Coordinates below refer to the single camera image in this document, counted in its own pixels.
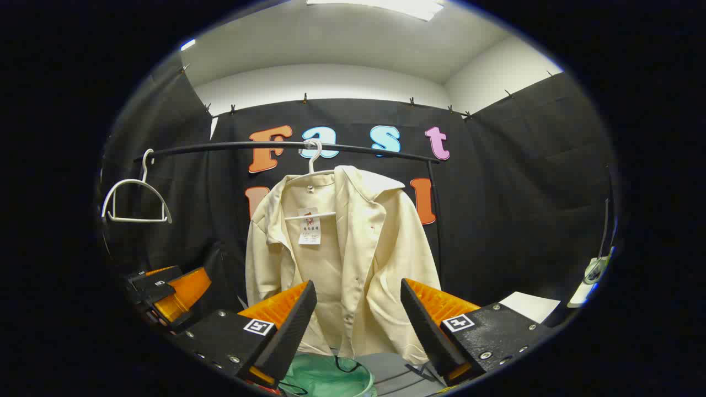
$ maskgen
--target black fabric backdrop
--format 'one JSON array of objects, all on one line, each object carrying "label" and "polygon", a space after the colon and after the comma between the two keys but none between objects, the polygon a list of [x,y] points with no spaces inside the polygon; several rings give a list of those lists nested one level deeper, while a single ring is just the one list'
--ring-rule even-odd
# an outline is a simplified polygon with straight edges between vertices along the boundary
[{"label": "black fabric backdrop", "polygon": [[[155,150],[208,142],[211,118],[178,67],[155,79],[143,104],[123,117],[104,156],[101,193],[125,177],[132,162]],[[609,197],[612,154],[606,130],[579,87],[563,73],[513,93],[464,120],[448,110],[381,100],[309,100],[251,107],[218,117],[210,142],[248,141],[257,131],[288,125],[286,141],[328,126],[343,145],[371,147],[371,128],[394,126],[401,151],[433,157],[424,132],[446,135],[450,158],[433,165],[440,196],[443,289],[485,305],[513,291],[561,300],[546,321],[568,314],[566,302],[590,258],[598,254]],[[244,257],[249,225],[247,188],[271,189],[286,174],[308,171],[308,159],[284,149],[277,166],[250,173],[253,150],[174,155],[148,166],[147,182],[165,198],[174,223],[109,223],[103,230],[120,273],[178,264],[206,266],[214,279],[200,308],[239,309],[245,300]],[[427,178],[425,162],[340,152],[315,170],[353,165],[405,184]],[[122,216],[156,217],[160,202],[139,188],[119,192]],[[438,266],[438,222],[424,229]],[[606,240],[610,240],[611,231]]]}]

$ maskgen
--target cable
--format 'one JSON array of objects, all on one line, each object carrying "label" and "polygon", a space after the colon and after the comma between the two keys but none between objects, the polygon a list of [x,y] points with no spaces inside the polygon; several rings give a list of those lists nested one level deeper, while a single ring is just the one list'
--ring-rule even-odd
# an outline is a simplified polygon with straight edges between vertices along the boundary
[{"label": "cable", "polygon": [[305,388],[303,388],[303,387],[295,386],[295,385],[293,385],[293,384],[288,384],[288,383],[284,383],[284,382],[280,382],[280,384],[283,384],[283,385],[289,386],[289,387],[296,387],[297,389],[304,390],[303,393],[294,393],[294,394],[296,394],[296,395],[298,395],[298,396],[305,396],[305,395],[309,394],[309,392],[308,392]]},{"label": "cable", "polygon": [[360,363],[356,361],[356,362],[355,362],[355,364],[356,364],[355,367],[353,367],[353,369],[351,369],[350,371],[346,371],[345,369],[341,368],[341,366],[338,364],[338,356],[335,355],[335,356],[333,356],[333,357],[336,357],[336,367],[338,367],[338,369],[340,369],[341,371],[343,371],[343,372],[345,372],[345,373],[347,373],[347,374],[350,374],[351,372],[353,372],[353,371],[355,371],[356,369],[358,369],[358,367],[360,367]]}]

